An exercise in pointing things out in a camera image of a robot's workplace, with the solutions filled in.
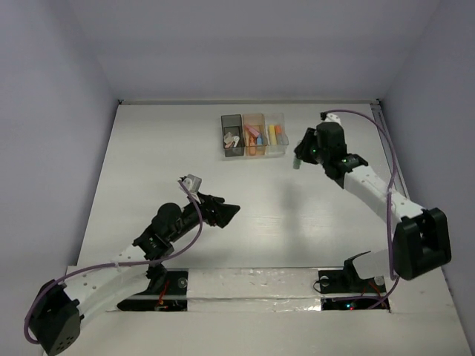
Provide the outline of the green utility knife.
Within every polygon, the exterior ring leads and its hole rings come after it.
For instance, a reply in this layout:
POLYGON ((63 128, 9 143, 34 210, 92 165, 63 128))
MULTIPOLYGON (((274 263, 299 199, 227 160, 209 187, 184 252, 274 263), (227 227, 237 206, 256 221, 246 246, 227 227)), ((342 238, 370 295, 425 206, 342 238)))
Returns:
POLYGON ((301 160, 298 159, 297 157, 295 157, 293 159, 293 162, 292 162, 292 167, 295 169, 295 170, 298 170, 300 167, 301 167, 301 160))

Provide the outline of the orange utility knife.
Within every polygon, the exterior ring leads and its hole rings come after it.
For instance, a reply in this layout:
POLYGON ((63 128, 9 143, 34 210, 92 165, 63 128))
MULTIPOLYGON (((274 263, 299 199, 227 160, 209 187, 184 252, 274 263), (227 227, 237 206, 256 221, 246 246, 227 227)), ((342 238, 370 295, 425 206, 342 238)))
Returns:
POLYGON ((256 148, 256 141, 253 136, 250 136, 249 138, 249 155, 250 156, 255 156, 257 154, 257 148, 256 148))

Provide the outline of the pink utility knife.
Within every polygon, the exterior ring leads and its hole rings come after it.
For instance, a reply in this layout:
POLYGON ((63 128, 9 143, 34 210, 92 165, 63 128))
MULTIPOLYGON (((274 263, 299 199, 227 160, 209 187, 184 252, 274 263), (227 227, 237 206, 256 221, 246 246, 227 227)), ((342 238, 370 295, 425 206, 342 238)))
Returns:
POLYGON ((244 127, 249 132, 249 134, 253 136, 254 138, 257 138, 258 135, 261 134, 258 129, 254 128, 251 125, 244 125, 244 127))

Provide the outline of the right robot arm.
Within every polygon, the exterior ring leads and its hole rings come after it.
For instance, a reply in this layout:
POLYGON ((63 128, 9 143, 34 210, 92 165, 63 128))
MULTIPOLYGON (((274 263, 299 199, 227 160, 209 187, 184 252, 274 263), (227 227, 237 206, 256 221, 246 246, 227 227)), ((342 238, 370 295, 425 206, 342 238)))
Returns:
POLYGON ((329 179, 360 199, 386 225, 387 247, 363 253, 355 266, 342 271, 347 289, 358 291, 377 275, 413 280, 452 260, 446 214, 412 202, 379 177, 365 159, 349 153, 338 122, 307 128, 294 153, 296 161, 321 165, 329 179))

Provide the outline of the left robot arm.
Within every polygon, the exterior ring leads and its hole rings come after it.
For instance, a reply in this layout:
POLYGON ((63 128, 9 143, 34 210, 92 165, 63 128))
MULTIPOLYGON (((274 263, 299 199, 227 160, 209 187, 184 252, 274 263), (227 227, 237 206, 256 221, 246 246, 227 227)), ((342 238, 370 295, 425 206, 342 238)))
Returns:
POLYGON ((193 229, 202 231, 204 225, 224 228, 240 211, 222 197, 198 194, 188 199, 183 208, 174 202, 161 205, 144 232, 108 262, 45 283, 25 316, 25 339, 47 355, 60 354, 103 312, 134 294, 159 291, 167 273, 163 262, 187 250, 174 250, 181 237, 193 229))

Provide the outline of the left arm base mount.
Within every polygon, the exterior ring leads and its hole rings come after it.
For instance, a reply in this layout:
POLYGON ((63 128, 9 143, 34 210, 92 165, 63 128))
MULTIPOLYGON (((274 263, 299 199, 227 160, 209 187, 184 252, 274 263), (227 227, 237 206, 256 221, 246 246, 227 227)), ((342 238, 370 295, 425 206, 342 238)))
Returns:
POLYGON ((154 278, 148 288, 117 304, 121 312, 186 312, 189 270, 168 269, 154 278))

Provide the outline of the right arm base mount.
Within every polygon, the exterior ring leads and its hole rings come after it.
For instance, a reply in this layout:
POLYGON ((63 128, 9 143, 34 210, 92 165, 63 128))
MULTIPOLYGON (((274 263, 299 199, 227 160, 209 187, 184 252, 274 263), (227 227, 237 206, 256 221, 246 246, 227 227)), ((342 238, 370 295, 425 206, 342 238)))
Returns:
POLYGON ((390 304, 382 299, 387 292, 383 277, 362 279, 356 271, 354 260, 367 252, 349 257, 341 268, 324 269, 312 284, 321 295, 324 311, 355 311, 365 309, 390 310, 390 304))

